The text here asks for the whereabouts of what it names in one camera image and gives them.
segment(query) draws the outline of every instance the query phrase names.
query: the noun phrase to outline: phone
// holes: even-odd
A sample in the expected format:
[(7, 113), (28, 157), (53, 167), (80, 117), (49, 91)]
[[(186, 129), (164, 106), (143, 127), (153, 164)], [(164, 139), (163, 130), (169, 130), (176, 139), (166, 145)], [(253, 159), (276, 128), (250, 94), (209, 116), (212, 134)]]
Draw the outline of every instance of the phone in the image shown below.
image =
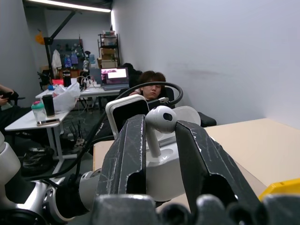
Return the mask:
[(42, 126), (42, 125), (48, 125), (48, 124), (52, 124), (52, 123), (57, 123), (59, 122), (60, 119), (53, 119), (53, 120), (45, 120), (45, 121), (39, 121), (37, 122), (38, 126)]
[(2, 98), (9, 98), (12, 94), (13, 94), (12, 92), (4, 93)]
[(105, 107), (113, 136), (116, 138), (126, 121), (139, 114), (147, 115), (149, 107), (142, 95), (131, 95), (107, 103)]

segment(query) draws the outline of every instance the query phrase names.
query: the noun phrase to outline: ceiling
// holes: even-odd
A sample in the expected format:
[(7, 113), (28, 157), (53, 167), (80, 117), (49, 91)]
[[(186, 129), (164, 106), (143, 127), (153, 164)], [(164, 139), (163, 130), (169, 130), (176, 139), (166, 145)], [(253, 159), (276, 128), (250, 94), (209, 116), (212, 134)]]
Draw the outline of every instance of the ceiling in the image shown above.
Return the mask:
[[(113, 3), (113, 0), (54, 0), (54, 1), (60, 1), (60, 2), (71, 3), (76, 5), (82, 5), (82, 6), (97, 7), (97, 8), (107, 8), (107, 9), (112, 9), (112, 3)], [(66, 7), (51, 6), (42, 3), (30, 2), (27, 0), (23, 0), (23, 4), (27, 8), (39, 7), (39, 8), (47, 8), (49, 10), (70, 10), (69, 8)]]

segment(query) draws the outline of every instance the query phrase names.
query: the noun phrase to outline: beige table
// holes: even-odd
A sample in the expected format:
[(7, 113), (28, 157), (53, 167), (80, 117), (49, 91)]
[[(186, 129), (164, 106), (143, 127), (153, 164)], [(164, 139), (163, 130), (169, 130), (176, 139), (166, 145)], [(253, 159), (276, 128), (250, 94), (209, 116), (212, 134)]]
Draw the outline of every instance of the beige table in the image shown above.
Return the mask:
[[(277, 181), (298, 178), (300, 131), (269, 119), (208, 127), (206, 131), (231, 155), (257, 196)], [(94, 170), (101, 168), (113, 141), (94, 145)], [(183, 194), (170, 203), (188, 207)]]

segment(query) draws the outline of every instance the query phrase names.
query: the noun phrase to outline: airpod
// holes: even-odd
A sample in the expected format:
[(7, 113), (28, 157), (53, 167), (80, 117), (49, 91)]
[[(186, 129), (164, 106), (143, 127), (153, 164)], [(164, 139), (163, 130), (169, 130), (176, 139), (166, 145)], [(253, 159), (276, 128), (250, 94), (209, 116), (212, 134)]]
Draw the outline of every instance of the airpod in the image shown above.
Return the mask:
[(163, 134), (169, 134), (175, 131), (177, 117), (176, 113), (167, 106), (158, 106), (152, 109), (145, 118), (146, 138), (152, 157), (157, 158), (161, 151), (154, 130)]

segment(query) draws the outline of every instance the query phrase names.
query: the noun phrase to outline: table surface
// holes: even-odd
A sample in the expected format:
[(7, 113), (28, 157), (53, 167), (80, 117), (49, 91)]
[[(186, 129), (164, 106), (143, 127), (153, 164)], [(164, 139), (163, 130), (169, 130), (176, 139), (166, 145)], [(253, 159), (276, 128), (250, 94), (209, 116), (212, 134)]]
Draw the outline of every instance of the table surface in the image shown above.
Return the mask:
[[(206, 131), (234, 159), (257, 196), (271, 183), (299, 178), (300, 130), (260, 119), (207, 127)], [(94, 145), (94, 169), (102, 166), (112, 143)], [(185, 194), (161, 207), (170, 203), (188, 207)]]
[(38, 126), (36, 119), (34, 117), (33, 111), (30, 111), (29, 113), (25, 114), (15, 122), (8, 125), (5, 130), (6, 131), (14, 131), (14, 130), (27, 130), (27, 129), (41, 129), (41, 128), (53, 128), (57, 127), (64, 118), (69, 114), (69, 112), (62, 112), (59, 114), (55, 114), (53, 117), (46, 117), (46, 120), (53, 120), (53, 119), (60, 119), (59, 122)]
[[(86, 90), (80, 92), (80, 97), (93, 97), (93, 96), (111, 96), (118, 95), (120, 90), (104, 90), (99, 84), (90, 86)], [(51, 95), (53, 90), (45, 90), (36, 96), (37, 99), (41, 99), (44, 95)]]

